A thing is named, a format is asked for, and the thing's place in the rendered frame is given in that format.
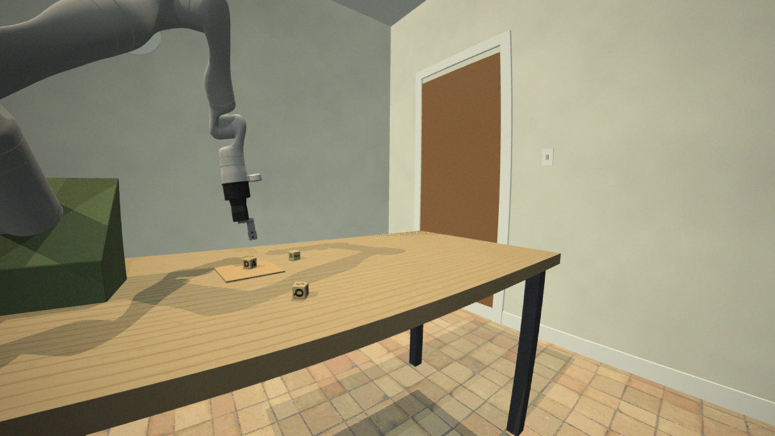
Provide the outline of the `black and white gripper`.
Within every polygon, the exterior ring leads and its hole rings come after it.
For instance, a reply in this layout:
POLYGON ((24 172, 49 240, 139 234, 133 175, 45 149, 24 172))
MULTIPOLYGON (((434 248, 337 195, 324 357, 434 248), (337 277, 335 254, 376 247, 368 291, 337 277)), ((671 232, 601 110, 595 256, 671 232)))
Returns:
POLYGON ((245 223, 249 240, 256 240, 256 230, 253 217, 249 217, 246 208, 246 198, 250 198, 249 181, 261 181, 261 175, 247 175, 245 165, 221 166, 221 179, 224 200, 230 201, 233 221, 245 223))

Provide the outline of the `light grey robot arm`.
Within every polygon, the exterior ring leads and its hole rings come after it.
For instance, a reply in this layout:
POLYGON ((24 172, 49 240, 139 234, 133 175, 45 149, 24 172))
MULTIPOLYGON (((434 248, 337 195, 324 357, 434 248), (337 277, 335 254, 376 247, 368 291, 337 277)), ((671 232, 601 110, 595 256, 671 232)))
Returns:
MULTIPOLYGON (((63 71, 137 50, 163 30, 205 33, 204 86, 209 131, 234 139, 219 150, 221 166, 245 165, 246 121, 235 109, 227 0, 60 0, 35 18, 0 27, 0 99, 63 71)), ((50 230, 61 202, 14 117, 0 105, 0 235, 50 230)))

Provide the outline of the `tan flat mat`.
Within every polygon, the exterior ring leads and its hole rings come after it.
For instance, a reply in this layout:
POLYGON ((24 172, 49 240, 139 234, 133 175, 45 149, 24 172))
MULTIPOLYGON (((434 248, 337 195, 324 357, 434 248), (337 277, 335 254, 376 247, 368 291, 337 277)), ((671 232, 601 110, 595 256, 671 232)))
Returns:
POLYGON ((280 274, 285 272, 277 265, 270 263, 267 260, 261 260, 257 262, 257 267, 248 270, 244 269, 244 264, 235 265, 223 265, 223 267, 214 267, 214 270, 218 272, 223 281, 226 283, 234 281, 245 281, 245 279, 252 279, 258 276, 269 276, 272 274, 280 274))

